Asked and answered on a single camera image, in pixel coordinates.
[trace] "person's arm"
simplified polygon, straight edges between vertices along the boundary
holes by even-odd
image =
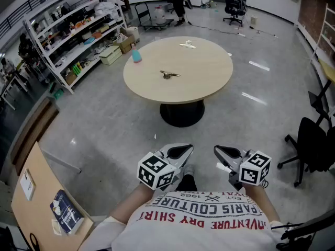
[[[118,204],[116,209],[110,213],[110,216],[123,224],[127,224],[135,210],[152,199],[153,193],[152,189],[140,183],[124,201]]]
[[[255,201],[259,208],[264,212],[269,222],[280,221],[277,211],[274,209],[265,190],[261,186],[254,186],[246,183],[243,183],[243,186],[245,188],[245,194]]]

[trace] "desk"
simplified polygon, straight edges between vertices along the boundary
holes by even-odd
[[[26,168],[29,169],[36,185],[31,201],[26,199],[20,185],[20,179]],[[65,190],[71,201],[85,217],[74,235],[55,235],[51,226],[51,220],[55,217],[50,209],[50,203],[60,189]],[[29,234],[33,233],[41,251],[76,251],[93,228],[91,217],[59,183],[38,143],[35,143],[32,148],[19,177],[13,195],[12,210],[28,243],[31,245]]]
[[[330,120],[330,116],[335,113],[335,107],[334,107],[333,109],[329,109],[329,113],[327,114],[323,109],[323,105],[321,101],[321,98],[325,95],[330,84],[332,82],[335,83],[335,69],[329,66],[322,59],[319,59],[319,62],[320,62],[322,71],[328,80],[318,96],[316,96],[310,91],[308,92],[309,101],[310,101],[311,106],[315,108],[319,114],[321,114],[319,120],[317,121],[317,124],[320,124],[323,118]]]
[[[16,73],[13,74],[12,78],[8,83],[3,87],[1,91],[1,97],[2,99],[13,109],[16,110],[15,107],[5,98],[5,93],[9,91],[9,89],[13,86],[13,81],[16,79],[16,81],[20,84],[20,86],[28,92],[28,89],[26,88],[25,84],[21,81],[21,79],[16,75]]]
[[[196,49],[180,46],[187,40]],[[232,60],[219,45],[197,37],[170,37],[139,50],[142,61],[130,57],[124,68],[126,85],[137,95],[161,103],[162,118],[188,127],[205,111],[204,98],[219,91],[232,75]],[[161,70],[180,74],[164,79]]]

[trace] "white t-shirt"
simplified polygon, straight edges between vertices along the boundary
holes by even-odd
[[[276,250],[284,230],[271,226],[280,225],[240,192],[173,191],[139,207],[127,225],[105,219],[79,251]]]

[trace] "black pants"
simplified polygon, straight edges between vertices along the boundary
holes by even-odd
[[[194,177],[192,175],[185,175],[182,181],[179,183],[176,190],[179,191],[198,191],[197,186],[194,182]]]
[[[173,8],[177,13],[178,17],[182,17],[185,14],[184,0],[173,0]]]

